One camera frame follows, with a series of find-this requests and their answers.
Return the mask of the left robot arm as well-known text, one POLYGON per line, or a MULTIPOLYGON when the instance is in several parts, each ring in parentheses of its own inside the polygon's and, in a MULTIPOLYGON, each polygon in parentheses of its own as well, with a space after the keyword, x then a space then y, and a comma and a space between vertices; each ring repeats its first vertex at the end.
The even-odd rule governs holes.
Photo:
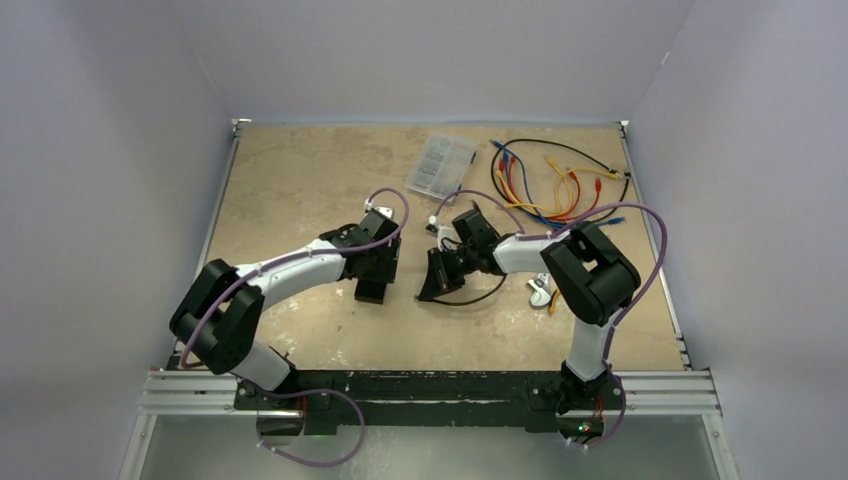
POLYGON ((169 321, 185 353, 214 374, 230 373, 259 388, 272 408, 297 399, 299 372, 274 348, 257 341, 262 313, 313 287, 354 280, 379 303, 393 283, 400 224, 377 209, 357 223, 319 235, 278 257, 233 266, 215 259, 203 266, 169 321))

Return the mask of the clear plastic parts box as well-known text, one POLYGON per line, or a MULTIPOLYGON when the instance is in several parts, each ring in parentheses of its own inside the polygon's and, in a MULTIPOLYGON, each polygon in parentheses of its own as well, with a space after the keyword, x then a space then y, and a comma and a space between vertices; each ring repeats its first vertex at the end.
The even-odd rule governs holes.
POLYGON ((477 157, 476 143, 455 135, 432 133, 424 143, 404 185, 412 193, 442 201, 461 189, 477 157))

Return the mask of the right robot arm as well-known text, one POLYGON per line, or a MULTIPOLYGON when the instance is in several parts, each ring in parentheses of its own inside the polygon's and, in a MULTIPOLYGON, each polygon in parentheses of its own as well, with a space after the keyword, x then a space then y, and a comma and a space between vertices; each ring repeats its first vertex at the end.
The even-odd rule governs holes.
POLYGON ((456 237, 459 245, 427 252, 427 273, 417 300, 439 303, 442 296, 463 287, 465 277, 475 272, 501 277, 548 275, 575 317, 571 347, 563 362, 561 392, 576 407, 596 399, 601 391, 598 378, 607 371, 611 324, 641 285, 635 266, 599 228, 587 222, 531 239, 498 233, 480 210, 472 209, 451 221, 448 235, 456 237))

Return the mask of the black network switch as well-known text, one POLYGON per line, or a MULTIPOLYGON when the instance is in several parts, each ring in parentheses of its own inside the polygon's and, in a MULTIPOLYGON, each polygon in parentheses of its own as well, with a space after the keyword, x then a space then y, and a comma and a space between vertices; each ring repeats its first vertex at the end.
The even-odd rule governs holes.
POLYGON ((354 299, 357 302, 382 305, 387 287, 387 282, 359 279, 354 289, 354 299))

